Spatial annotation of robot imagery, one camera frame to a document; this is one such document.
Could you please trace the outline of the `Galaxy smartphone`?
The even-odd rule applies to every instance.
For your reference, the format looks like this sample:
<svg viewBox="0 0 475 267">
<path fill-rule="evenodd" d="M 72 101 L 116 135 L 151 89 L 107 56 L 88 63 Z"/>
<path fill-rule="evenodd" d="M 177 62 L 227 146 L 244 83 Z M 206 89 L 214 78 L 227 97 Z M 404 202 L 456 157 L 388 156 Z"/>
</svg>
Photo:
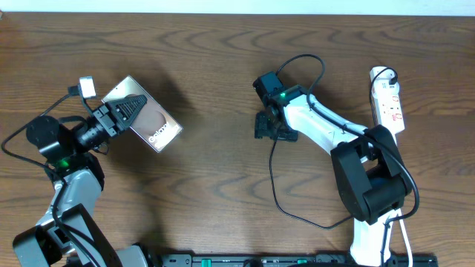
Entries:
<svg viewBox="0 0 475 267">
<path fill-rule="evenodd" d="M 144 95 L 147 102 L 131 124 L 131 130 L 160 153 L 183 131 L 183 127 L 135 79 L 127 76 L 102 101 L 110 102 L 136 95 Z"/>
</svg>

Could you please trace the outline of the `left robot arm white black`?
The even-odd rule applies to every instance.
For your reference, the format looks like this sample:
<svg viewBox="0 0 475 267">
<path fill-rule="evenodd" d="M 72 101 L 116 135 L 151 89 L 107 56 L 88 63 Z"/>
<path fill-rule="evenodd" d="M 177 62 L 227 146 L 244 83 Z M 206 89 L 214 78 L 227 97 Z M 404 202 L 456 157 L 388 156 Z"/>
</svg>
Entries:
<svg viewBox="0 0 475 267">
<path fill-rule="evenodd" d="M 22 266 L 51 266 L 64 256 L 68 266 L 154 266 L 139 243 L 116 250 L 92 215 L 105 175 L 95 157 L 112 137 L 129 129 L 147 99 L 143 95 L 106 102 L 88 118 L 56 119 L 42 113 L 23 126 L 27 140 L 46 162 L 40 164 L 55 194 L 37 224 L 18 234 L 13 250 Z"/>
</svg>

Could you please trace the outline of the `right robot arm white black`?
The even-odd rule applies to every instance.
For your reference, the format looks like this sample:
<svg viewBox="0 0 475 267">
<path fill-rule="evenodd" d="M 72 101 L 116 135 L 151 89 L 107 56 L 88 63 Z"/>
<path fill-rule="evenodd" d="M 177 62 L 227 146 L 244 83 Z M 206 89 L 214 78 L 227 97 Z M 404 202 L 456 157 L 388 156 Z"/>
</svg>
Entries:
<svg viewBox="0 0 475 267">
<path fill-rule="evenodd" d="M 306 88 L 283 85 L 268 72 L 252 84 L 265 107 L 256 116 L 255 138 L 294 142 L 309 137 L 331 157 L 338 194 L 354 220 L 350 256 L 361 266 L 385 266 L 390 229 L 406 218 L 401 207 L 417 195 L 393 133 L 384 125 L 367 128 L 324 107 Z"/>
</svg>

